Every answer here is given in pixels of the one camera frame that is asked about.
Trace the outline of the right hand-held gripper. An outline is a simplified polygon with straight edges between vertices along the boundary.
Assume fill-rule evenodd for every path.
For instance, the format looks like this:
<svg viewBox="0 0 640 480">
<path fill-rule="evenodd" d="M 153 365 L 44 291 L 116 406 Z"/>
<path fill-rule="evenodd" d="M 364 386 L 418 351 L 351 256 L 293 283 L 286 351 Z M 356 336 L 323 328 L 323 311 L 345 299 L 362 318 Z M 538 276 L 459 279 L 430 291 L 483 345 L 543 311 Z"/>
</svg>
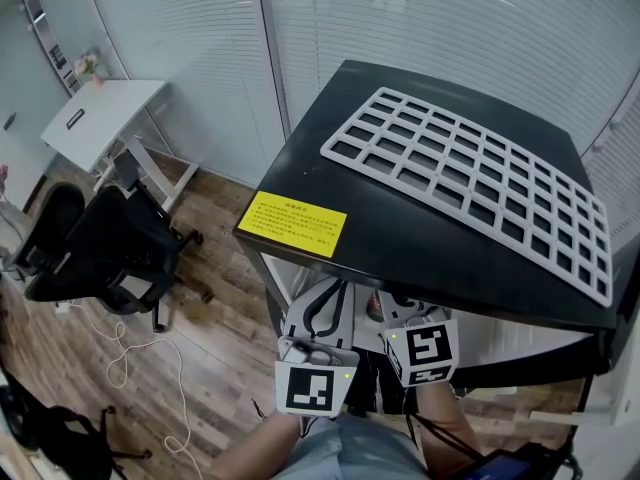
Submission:
<svg viewBox="0 0 640 480">
<path fill-rule="evenodd" d="M 458 323 L 449 308 L 383 294 L 383 350 L 403 387 L 448 381 L 459 364 Z"/>
</svg>

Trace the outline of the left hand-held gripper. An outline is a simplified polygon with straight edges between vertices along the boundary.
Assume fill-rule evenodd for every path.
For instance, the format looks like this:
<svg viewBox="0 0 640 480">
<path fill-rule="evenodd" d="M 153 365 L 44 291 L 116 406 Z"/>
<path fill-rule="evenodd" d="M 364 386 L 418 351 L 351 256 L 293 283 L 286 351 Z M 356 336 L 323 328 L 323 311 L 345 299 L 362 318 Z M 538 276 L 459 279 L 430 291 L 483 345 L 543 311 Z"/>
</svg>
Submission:
<svg viewBox="0 0 640 480">
<path fill-rule="evenodd" d="M 343 350 L 352 348 L 354 314 L 354 285 L 334 278 L 317 282 L 292 302 L 275 363 L 280 412 L 340 412 L 358 366 L 358 354 Z M 293 337 L 319 338 L 324 345 Z"/>
</svg>

